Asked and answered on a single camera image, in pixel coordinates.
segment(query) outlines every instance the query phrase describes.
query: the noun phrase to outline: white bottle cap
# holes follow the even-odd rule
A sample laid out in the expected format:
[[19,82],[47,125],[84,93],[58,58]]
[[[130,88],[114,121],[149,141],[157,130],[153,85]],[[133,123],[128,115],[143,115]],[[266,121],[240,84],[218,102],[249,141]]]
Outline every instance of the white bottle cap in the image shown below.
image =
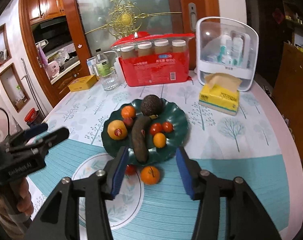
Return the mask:
[[164,47],[167,46],[169,44],[168,40],[156,40],[154,42],[156,47]]
[[127,46],[123,46],[123,47],[120,48],[120,50],[121,50],[122,52],[131,51],[131,50],[133,50],[133,49],[134,49],[134,47],[133,47],[132,45],[127,45]]
[[186,46],[186,41],[184,41],[184,40],[174,40],[174,41],[172,41],[172,45],[174,47],[184,47],[184,46]]
[[152,43],[150,41],[144,41],[144,42],[138,43],[139,49],[149,49],[151,47],[152,47]]

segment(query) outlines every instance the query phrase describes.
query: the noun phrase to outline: green plate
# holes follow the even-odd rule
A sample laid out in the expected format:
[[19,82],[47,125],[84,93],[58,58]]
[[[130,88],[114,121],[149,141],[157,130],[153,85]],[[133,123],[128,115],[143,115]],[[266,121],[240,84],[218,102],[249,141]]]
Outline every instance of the green plate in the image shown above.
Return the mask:
[[128,164],[133,164],[137,166],[147,166],[153,163],[160,163],[168,160],[169,158],[175,155],[177,147],[181,146],[184,142],[184,139],[188,131],[188,123],[186,115],[182,109],[180,109],[175,103],[171,103],[162,98],[164,104],[164,110],[161,114],[158,115],[158,118],[153,120],[150,125],[165,121],[171,122],[174,126],[174,130],[171,133],[164,133],[167,140],[166,146],[159,149],[154,146],[153,137],[149,133],[149,128],[146,131],[146,144],[149,149],[149,158],[148,161],[144,164],[139,163],[136,160],[135,154],[132,149],[131,142],[131,130],[128,130],[128,136],[123,140],[113,140],[109,137],[107,133],[107,127],[110,122],[114,120],[123,120],[121,116],[121,110],[124,106],[133,106],[136,109],[136,115],[139,116],[141,113],[140,105],[142,100],[135,99],[129,104],[124,104],[118,109],[111,113],[110,118],[104,123],[104,129],[101,133],[102,144],[106,152],[112,157],[116,157],[121,146],[129,146],[129,162]]

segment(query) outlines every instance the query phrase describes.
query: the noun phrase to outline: glass door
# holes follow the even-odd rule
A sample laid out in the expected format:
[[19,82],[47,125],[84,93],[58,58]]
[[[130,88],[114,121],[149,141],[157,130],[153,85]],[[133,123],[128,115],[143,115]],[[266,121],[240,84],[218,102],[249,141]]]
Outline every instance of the glass door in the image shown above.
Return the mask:
[[76,0],[91,54],[136,31],[183,33],[180,0]]

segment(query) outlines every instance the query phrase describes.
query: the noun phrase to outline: screw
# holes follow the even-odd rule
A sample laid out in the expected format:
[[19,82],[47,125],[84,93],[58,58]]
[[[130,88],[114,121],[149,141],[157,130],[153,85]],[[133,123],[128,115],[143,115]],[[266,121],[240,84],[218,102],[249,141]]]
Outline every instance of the screw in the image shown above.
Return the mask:
[[67,184],[67,183],[69,183],[70,182],[70,178],[68,178],[68,177],[64,177],[62,180],[61,180],[61,183],[63,183],[63,184]]
[[234,180],[238,184],[242,184],[244,182],[243,178],[241,178],[241,177],[236,177]]
[[37,148],[35,148],[35,149],[31,149],[31,151],[32,151],[32,153],[33,153],[33,154],[37,154],[37,153],[39,153],[39,150],[38,150]]
[[201,176],[208,176],[210,174],[207,170],[201,170]]
[[97,177],[101,177],[101,176],[104,176],[105,175],[105,171],[104,170],[98,170],[98,171],[96,171],[96,176]]

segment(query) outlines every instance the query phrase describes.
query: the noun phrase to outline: yellow tissue box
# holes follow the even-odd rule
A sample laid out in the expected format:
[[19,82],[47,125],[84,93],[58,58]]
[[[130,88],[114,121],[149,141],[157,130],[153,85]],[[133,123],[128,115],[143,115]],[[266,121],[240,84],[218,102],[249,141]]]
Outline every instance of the yellow tissue box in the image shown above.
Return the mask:
[[226,114],[236,115],[239,106],[239,91],[231,92],[216,84],[210,89],[206,84],[199,94],[199,104]]
[[96,76],[86,76],[75,79],[68,87],[71,92],[90,89],[97,82]]

